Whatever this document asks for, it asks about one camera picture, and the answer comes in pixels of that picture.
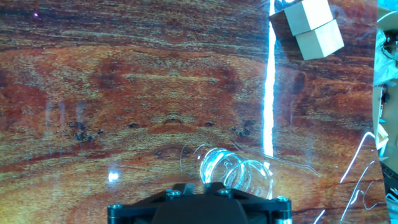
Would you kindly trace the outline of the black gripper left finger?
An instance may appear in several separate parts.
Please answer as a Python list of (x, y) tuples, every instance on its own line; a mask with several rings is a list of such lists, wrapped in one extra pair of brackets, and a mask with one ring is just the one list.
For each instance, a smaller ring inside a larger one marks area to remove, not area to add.
[(193, 195), (194, 184), (175, 184), (134, 204), (112, 204), (108, 206), (108, 218), (130, 218), (139, 215), (154, 215), (163, 203), (173, 199)]

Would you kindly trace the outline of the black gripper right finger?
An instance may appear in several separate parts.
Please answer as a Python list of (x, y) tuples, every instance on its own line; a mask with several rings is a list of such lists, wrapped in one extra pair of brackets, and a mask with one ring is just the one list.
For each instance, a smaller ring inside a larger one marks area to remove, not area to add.
[(291, 218), (292, 202), (285, 196), (265, 199), (240, 190), (228, 189), (221, 182), (205, 184), (205, 193), (239, 202), (247, 212), (264, 212), (270, 218)]

